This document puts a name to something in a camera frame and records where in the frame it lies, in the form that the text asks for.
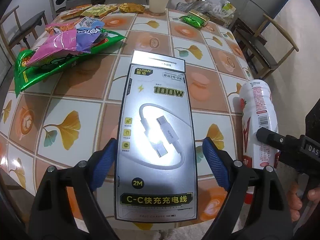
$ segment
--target metal screw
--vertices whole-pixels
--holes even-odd
[[[53,172],[54,169],[55,169],[55,166],[50,166],[50,167],[48,167],[47,171],[48,171],[48,172]]]
[[[241,167],[241,166],[242,166],[242,162],[239,161],[239,160],[235,160],[235,161],[233,162],[233,164],[234,164],[234,166],[236,166],[236,167]]]
[[[80,168],[83,168],[83,167],[85,167],[87,165],[87,162],[86,161],[80,161],[79,163],[78,163],[78,166],[80,167]]]
[[[266,167],[266,170],[267,170],[268,172],[273,172],[273,168],[272,168],[271,166],[269,166],[269,165]]]

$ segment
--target yellow lightning icon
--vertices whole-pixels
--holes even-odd
[[[139,93],[144,89],[144,87],[142,87],[142,85],[140,87],[138,87],[139,89]]]

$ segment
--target patterned tablecloth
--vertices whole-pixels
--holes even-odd
[[[190,93],[198,169],[198,219],[182,223],[139,224],[114,219],[113,173],[96,192],[103,214],[114,228],[167,229],[214,218],[226,192],[218,187],[202,153],[210,136],[219,149],[242,157],[239,104],[241,86],[252,76],[232,33],[209,22],[197,30],[167,10],[154,15],[113,12],[105,27],[126,36],[75,68],[33,85],[18,98],[12,82],[1,114],[1,168],[35,195],[50,165],[74,166],[116,138],[121,100],[134,49],[182,58]],[[35,43],[42,44],[43,33]],[[74,217],[81,223],[72,188],[68,188]]]

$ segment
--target green snack package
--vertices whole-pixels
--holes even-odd
[[[195,15],[184,15],[184,16],[181,16],[180,19],[183,22],[196,28],[201,28],[204,25],[204,20],[202,20],[201,18]]]
[[[27,89],[33,84],[36,84],[39,81],[51,75],[54,75],[55,73],[63,71],[69,66],[74,67],[77,63],[80,63],[88,59],[89,57],[94,57],[94,54],[99,53],[106,47],[115,44],[116,42],[125,38],[117,32],[108,30],[106,30],[106,32],[108,32],[108,37],[92,47],[90,49],[91,53],[82,53],[79,55],[69,54],[66,57],[52,59],[41,67],[25,67],[35,51],[31,49],[25,49],[21,51],[17,56],[17,60],[14,66],[14,90],[16,93],[16,97],[18,97],[21,91]]]

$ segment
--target black chair seat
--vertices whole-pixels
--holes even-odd
[[[241,39],[247,41],[252,46],[252,48],[258,53],[259,57],[269,69],[276,69],[278,67],[276,60],[266,49],[266,47],[263,46],[263,44],[258,40],[258,38],[253,37],[252,34],[243,30],[237,29],[237,32],[239,33]]]
[[[11,40],[9,41],[8,45],[9,47],[11,45],[15,45],[15,43],[17,41],[20,41],[21,38],[20,36],[25,33],[27,30],[33,29],[34,27],[36,27],[37,25],[41,26],[42,22],[41,22],[41,18],[44,14],[44,11],[38,13],[37,15],[33,16],[31,19],[29,19],[28,21],[26,21],[22,26],[21,26],[21,30],[18,29],[18,31],[13,35],[13,37],[11,38]]]

